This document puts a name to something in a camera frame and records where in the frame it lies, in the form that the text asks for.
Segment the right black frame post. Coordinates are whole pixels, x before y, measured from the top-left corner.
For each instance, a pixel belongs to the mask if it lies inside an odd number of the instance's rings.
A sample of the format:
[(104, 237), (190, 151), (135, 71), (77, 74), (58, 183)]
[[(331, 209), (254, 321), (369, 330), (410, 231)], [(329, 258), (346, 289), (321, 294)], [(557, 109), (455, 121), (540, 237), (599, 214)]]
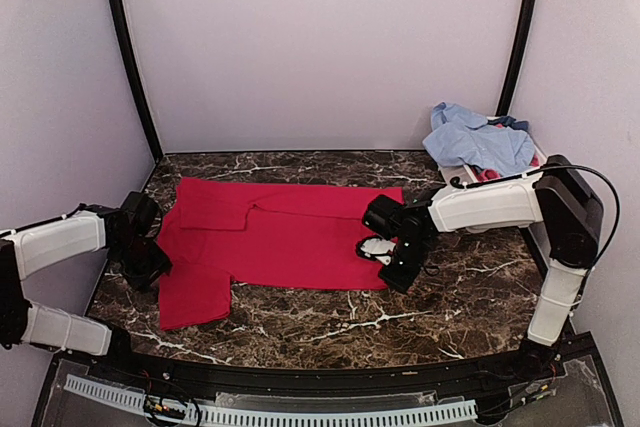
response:
[(509, 62), (507, 65), (495, 115), (506, 116), (515, 95), (534, 17), (536, 0), (521, 0)]

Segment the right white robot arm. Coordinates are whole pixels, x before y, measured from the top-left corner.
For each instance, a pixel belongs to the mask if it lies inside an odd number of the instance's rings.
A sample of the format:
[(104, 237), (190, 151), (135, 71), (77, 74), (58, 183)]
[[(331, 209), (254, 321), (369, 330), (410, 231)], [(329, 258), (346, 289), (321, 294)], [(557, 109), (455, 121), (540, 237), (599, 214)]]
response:
[(580, 305), (588, 278), (609, 248), (601, 237), (604, 204), (585, 180), (597, 170), (553, 155), (523, 173), (479, 181), (467, 168), (444, 168), (444, 185), (400, 202), (380, 195), (363, 224), (379, 246), (358, 252), (381, 262), (379, 277), (407, 293), (442, 233), (517, 228), (543, 276), (537, 304), (508, 371), (530, 381), (558, 356), (565, 325)]

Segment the red t-shirt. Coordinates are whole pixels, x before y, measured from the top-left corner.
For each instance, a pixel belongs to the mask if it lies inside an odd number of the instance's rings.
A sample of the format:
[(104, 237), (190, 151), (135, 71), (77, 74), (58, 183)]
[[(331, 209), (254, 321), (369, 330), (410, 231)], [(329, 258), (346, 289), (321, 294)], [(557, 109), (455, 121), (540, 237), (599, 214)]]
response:
[(169, 331), (227, 317), (231, 285), (383, 290), (379, 264), (358, 257), (361, 218), (399, 188), (252, 184), (183, 178), (158, 244), (172, 263), (159, 281), (159, 325)]

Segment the white plastic laundry bin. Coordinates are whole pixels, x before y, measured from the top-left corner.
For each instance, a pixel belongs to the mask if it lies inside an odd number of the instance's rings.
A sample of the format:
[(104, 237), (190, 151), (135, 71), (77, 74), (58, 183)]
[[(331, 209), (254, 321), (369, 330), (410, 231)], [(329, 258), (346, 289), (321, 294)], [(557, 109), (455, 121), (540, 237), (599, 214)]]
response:
[(468, 126), (463, 122), (446, 122), (436, 130), (436, 162), (449, 180), (478, 182), (471, 169), (497, 171), (501, 178), (533, 169), (529, 164), (540, 155), (530, 132), (489, 125)]

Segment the dark blue garment in bin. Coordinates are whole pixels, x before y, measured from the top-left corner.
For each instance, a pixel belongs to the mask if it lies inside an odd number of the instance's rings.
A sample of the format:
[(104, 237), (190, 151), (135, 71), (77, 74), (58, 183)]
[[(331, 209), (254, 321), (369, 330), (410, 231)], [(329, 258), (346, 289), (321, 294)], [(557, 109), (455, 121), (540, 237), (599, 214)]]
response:
[(489, 125), (501, 128), (510, 128), (516, 131), (529, 131), (529, 122), (526, 120), (518, 120), (512, 116), (500, 116), (488, 120)]

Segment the pink garment in bin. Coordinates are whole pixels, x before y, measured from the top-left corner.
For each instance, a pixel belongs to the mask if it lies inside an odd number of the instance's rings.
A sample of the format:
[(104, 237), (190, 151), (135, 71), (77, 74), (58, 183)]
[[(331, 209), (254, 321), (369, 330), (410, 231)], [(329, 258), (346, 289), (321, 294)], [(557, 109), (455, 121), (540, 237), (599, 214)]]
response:
[[(532, 158), (531, 163), (529, 164), (530, 167), (539, 167), (540, 166), (540, 161), (537, 155), (534, 155)], [(478, 182), (488, 182), (488, 181), (492, 181), (492, 180), (497, 180), (501, 178), (501, 175), (495, 171), (495, 170), (491, 170), (491, 169), (482, 169), (478, 166), (472, 166), (471, 167), (475, 178), (477, 179)]]

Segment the black frame post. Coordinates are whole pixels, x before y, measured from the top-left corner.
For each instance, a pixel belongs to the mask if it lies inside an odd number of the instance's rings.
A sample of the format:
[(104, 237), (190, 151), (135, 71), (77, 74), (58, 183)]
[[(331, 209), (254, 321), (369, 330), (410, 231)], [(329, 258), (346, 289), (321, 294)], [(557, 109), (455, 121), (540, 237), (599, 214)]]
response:
[(135, 110), (153, 161), (155, 164), (157, 164), (163, 159), (164, 152), (161, 147), (160, 139), (156, 131), (154, 121), (152, 119), (151, 110), (144, 91), (142, 77), (138, 68), (132, 38), (127, 22), (124, 0), (108, 0), (108, 3), (125, 75), (132, 95)]
[(495, 115), (506, 116), (515, 95), (534, 17), (536, 0), (521, 0), (509, 62), (507, 65)]

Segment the left black frame post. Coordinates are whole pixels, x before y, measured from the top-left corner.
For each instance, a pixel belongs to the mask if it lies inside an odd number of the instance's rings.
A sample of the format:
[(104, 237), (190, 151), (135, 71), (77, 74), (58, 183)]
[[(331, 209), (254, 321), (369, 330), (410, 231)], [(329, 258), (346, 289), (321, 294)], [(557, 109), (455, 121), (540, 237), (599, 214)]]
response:
[(108, 0), (108, 3), (125, 75), (132, 95), (135, 110), (153, 161), (155, 164), (157, 164), (163, 159), (164, 152), (161, 147), (160, 139), (156, 131), (154, 121), (152, 119), (151, 110), (144, 91), (142, 77), (138, 68), (132, 38), (127, 22), (124, 0)]

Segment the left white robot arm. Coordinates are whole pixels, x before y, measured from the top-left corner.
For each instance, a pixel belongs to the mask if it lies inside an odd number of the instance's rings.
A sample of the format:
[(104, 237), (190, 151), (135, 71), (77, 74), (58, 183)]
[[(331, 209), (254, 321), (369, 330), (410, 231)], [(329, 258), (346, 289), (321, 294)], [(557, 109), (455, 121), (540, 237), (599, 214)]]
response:
[(114, 328), (84, 316), (27, 299), (22, 283), (34, 273), (100, 250), (123, 269), (135, 290), (150, 287), (171, 270), (168, 255), (148, 235), (156, 204), (109, 208), (79, 205), (69, 214), (1, 233), (1, 346), (26, 343), (58, 351), (102, 357), (101, 364), (120, 383), (141, 374), (140, 359), (113, 344)]

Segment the light blue shirt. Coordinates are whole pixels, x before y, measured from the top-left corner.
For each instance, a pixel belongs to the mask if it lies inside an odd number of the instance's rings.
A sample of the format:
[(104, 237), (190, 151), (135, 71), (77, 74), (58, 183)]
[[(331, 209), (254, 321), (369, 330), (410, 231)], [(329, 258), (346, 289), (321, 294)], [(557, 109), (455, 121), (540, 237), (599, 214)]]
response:
[(469, 165), (511, 176), (529, 168), (536, 155), (529, 123), (511, 116), (489, 118), (442, 102), (431, 112), (431, 133), (422, 141), (442, 167)]

